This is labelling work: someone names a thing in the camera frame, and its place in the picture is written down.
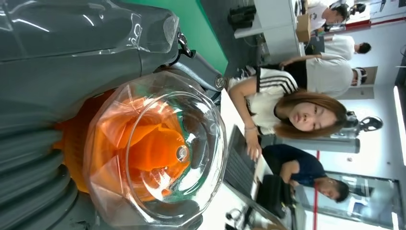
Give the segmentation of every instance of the clear glass dome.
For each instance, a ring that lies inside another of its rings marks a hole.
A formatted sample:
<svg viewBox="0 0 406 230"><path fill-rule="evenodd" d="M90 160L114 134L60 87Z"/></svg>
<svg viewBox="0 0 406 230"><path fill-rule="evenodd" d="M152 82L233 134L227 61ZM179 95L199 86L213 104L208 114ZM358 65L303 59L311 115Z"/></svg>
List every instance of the clear glass dome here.
<svg viewBox="0 0 406 230"><path fill-rule="evenodd" d="M114 227L180 227L217 192L227 159L220 113L201 87L160 72L119 87L90 123L84 176Z"/></svg>

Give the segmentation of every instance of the white desk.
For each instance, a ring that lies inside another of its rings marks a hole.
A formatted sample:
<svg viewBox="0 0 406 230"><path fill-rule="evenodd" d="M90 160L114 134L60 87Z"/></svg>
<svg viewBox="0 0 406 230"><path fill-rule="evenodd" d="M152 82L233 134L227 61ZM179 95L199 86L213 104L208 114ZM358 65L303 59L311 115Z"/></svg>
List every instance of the white desk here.
<svg viewBox="0 0 406 230"><path fill-rule="evenodd" d="M297 19L294 7L297 2L300 4L299 0L254 0L257 13L252 27L236 30L234 37L242 38L263 33L272 63L304 56L305 46L299 43L296 36Z"/></svg>
<svg viewBox="0 0 406 230"><path fill-rule="evenodd" d="M244 133L244 123L225 90L221 93L221 117L226 127L227 142L230 141L234 125L240 129L241 133ZM254 177L258 177L262 181L266 174L272 174L272 171L263 156L260 156ZM251 196L254 196L255 190L256 184L254 183ZM199 230L223 230L226 223L233 226L234 223L226 219L226 213L234 208L242 210L244 206L246 206L245 203L223 183L203 213L203 223Z"/></svg>

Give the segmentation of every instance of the keyboard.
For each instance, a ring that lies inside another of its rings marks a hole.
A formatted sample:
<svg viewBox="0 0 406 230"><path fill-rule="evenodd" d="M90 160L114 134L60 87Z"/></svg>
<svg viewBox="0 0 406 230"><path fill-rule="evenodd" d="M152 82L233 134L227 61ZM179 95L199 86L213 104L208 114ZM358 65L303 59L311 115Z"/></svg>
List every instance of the keyboard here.
<svg viewBox="0 0 406 230"><path fill-rule="evenodd" d="M251 198L254 173L255 162L247 155L245 138L235 127L229 145L224 180L237 191Z"/></svg>

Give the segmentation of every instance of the metal clasp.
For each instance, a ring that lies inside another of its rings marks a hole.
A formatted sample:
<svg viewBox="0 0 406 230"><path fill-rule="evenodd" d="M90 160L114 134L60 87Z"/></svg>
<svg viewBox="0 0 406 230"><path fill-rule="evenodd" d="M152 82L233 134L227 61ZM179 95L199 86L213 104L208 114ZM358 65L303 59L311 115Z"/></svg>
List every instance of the metal clasp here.
<svg viewBox="0 0 406 230"><path fill-rule="evenodd" d="M188 40L182 32L178 33L178 43L181 46L182 50L185 51L186 55L191 58L192 52L188 47Z"/></svg>

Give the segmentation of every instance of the orange object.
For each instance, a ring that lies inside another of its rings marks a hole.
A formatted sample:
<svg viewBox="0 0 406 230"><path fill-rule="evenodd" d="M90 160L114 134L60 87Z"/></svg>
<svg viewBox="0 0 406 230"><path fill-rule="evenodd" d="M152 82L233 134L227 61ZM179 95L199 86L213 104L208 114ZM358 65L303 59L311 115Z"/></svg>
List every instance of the orange object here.
<svg viewBox="0 0 406 230"><path fill-rule="evenodd" d="M55 126L56 129L62 131L63 137L60 142L54 144L54 149L63 151L64 164L69 169L69 173L78 189L85 193L89 193L89 191L82 174L83 150L85 148L89 123L113 92L114 90L110 90L98 97L89 98L74 118Z"/></svg>
<svg viewBox="0 0 406 230"><path fill-rule="evenodd" d="M126 100L109 107L94 122L94 133L88 137L94 141L89 143L93 146L90 175L97 175L95 181L110 191L122 193L123 184L131 183L142 201L167 196L169 186L190 164L188 151L183 161L178 159L185 141L177 115L166 103L146 98ZM127 172L130 181L125 179Z"/></svg>
<svg viewBox="0 0 406 230"><path fill-rule="evenodd" d="M131 184L142 201L169 195L170 185L190 164L175 110L147 98L119 103L115 96L108 92L87 100L76 117L59 125L64 137L55 147L64 151L73 180L88 192L82 175L85 150L91 157L87 162L91 162L88 175L93 184L117 194L130 193L126 185Z"/></svg>

